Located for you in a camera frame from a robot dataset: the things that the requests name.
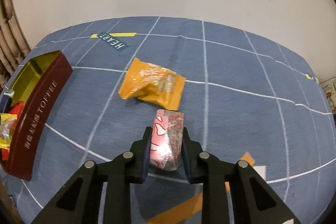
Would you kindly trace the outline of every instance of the triangular cutout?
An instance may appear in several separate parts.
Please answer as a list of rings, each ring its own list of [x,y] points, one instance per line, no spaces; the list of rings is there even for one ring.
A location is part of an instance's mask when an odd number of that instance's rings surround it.
[[[83,179],[77,178],[75,182],[69,187],[65,194],[57,201],[56,206],[58,208],[74,211],[76,208],[78,196],[82,188]]]
[[[255,203],[259,211],[275,207],[276,203],[273,198],[266,192],[263,186],[261,186],[255,178],[250,178],[250,183]]]

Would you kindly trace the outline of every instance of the blue tablecloth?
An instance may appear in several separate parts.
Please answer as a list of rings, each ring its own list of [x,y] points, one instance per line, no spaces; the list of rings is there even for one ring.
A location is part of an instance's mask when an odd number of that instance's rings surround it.
[[[120,37],[129,47],[117,51],[90,38],[106,32],[137,34]],[[26,223],[85,160],[113,159],[152,125],[157,105],[118,95],[134,57],[186,77],[179,111],[191,138],[229,162],[248,152],[303,224],[316,221],[330,202],[336,187],[333,117],[320,85],[305,76],[313,75],[309,65],[289,49],[215,23],[129,17],[51,33],[25,62],[53,50],[63,51],[73,74],[45,125],[33,178],[23,182],[1,171]],[[146,223],[196,191],[183,168],[151,168],[144,185],[131,186],[132,223]],[[200,216],[184,223],[200,223]]]

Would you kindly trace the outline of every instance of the orange candy wrapper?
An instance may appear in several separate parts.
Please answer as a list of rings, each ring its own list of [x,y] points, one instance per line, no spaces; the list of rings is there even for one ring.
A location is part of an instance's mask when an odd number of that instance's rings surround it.
[[[119,95],[122,99],[137,97],[168,110],[178,110],[184,83],[185,78],[172,70],[134,58]]]

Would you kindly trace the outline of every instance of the candy wrapper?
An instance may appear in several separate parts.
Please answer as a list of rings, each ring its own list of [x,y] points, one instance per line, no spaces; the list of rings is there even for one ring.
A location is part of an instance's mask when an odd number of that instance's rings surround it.
[[[163,170],[176,170],[181,161],[184,113],[160,109],[151,139],[150,163]]]
[[[185,78],[181,75],[134,58],[119,95],[122,99],[137,97],[169,110],[178,110],[184,83]]]
[[[9,150],[16,126],[17,115],[7,113],[1,113],[0,115],[0,148]]]

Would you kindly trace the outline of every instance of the silver screw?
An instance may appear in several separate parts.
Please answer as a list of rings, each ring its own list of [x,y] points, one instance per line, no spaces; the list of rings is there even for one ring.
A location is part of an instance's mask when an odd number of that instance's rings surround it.
[[[95,165],[95,162],[92,161],[92,160],[88,160],[86,163],[84,163],[84,166],[86,168],[92,168],[92,167],[94,167],[94,165]]]
[[[238,161],[238,165],[241,167],[241,168],[245,168],[245,167],[248,167],[248,163],[246,160],[240,160]]]
[[[130,151],[127,151],[127,152],[123,153],[123,156],[124,156],[125,159],[130,159],[130,158],[133,157],[133,153],[130,152]]]
[[[201,152],[201,153],[199,154],[199,157],[200,157],[201,159],[207,159],[208,157],[210,157],[210,155],[209,155],[208,152]]]

